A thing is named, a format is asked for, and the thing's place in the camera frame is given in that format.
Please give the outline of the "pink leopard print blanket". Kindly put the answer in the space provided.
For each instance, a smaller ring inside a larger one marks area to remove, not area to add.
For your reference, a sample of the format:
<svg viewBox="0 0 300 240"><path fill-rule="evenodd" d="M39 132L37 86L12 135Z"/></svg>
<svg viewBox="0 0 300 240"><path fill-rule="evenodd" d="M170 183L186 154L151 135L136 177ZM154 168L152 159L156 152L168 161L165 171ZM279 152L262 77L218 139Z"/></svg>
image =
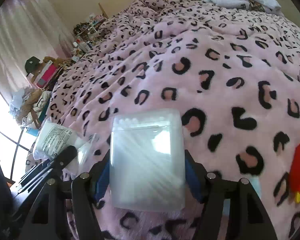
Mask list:
<svg viewBox="0 0 300 240"><path fill-rule="evenodd" d="M193 159L223 179L258 179L278 239L292 237L300 28L203 0L135 0L101 30L105 38L59 77L47 109L82 137L99 134L87 167L109 150L115 116L176 109Z"/></svg>

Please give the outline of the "white plastic wipes packet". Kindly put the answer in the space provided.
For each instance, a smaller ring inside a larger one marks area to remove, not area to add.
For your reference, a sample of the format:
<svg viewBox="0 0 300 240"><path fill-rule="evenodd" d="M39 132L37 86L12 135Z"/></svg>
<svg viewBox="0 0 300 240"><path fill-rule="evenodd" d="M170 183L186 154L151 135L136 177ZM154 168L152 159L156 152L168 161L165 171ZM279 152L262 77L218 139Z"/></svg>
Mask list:
<svg viewBox="0 0 300 240"><path fill-rule="evenodd" d="M52 160L68 146L74 146L77 149L77 156L66 168L75 173L79 167L83 166L91 152L92 145L99 139L100 136L97 133L84 139L76 131L46 120L34 145L33 158L35 160L44 158Z"/></svg>

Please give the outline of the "clear cotton swab box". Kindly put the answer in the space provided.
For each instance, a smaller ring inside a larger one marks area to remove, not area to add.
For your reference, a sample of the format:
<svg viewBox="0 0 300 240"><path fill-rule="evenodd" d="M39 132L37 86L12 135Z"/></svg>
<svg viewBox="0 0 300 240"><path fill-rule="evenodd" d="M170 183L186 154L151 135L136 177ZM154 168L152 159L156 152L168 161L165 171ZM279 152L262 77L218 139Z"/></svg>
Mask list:
<svg viewBox="0 0 300 240"><path fill-rule="evenodd" d="M114 207L170 212L185 206L185 148L176 109L118 115L110 142Z"/></svg>

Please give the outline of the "pink book box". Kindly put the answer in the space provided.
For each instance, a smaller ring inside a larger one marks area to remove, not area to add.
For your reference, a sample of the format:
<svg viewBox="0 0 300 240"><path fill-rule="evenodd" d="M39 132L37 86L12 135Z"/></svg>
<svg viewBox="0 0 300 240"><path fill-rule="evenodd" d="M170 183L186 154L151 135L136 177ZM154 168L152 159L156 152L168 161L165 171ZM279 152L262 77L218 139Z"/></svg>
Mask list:
<svg viewBox="0 0 300 240"><path fill-rule="evenodd" d="M44 68L37 75L33 76L31 80L32 84L40 89L46 88L48 83L57 74L57 70L58 68L54 63L51 60L48 61Z"/></svg>

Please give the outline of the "cluttered side shelf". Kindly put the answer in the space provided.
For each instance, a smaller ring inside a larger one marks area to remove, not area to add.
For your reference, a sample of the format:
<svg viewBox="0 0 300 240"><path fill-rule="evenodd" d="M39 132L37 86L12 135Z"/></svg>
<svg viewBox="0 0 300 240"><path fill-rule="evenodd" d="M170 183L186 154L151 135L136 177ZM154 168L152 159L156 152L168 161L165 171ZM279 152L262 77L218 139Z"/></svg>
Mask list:
<svg viewBox="0 0 300 240"><path fill-rule="evenodd" d="M77 24L73 28L75 36L74 46L83 51L83 53L88 53L92 50L96 42L101 38L98 31L107 19L108 17L104 14L90 14L85 22Z"/></svg>

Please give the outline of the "dark green cap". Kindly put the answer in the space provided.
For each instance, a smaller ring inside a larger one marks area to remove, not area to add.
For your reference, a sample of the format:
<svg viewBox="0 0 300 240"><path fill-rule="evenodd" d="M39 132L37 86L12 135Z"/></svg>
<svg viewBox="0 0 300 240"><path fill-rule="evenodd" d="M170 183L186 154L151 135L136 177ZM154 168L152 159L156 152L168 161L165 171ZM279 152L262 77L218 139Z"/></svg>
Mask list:
<svg viewBox="0 0 300 240"><path fill-rule="evenodd" d="M40 59L32 56L25 62L25 71L27 74L33 73L40 65Z"/></svg>

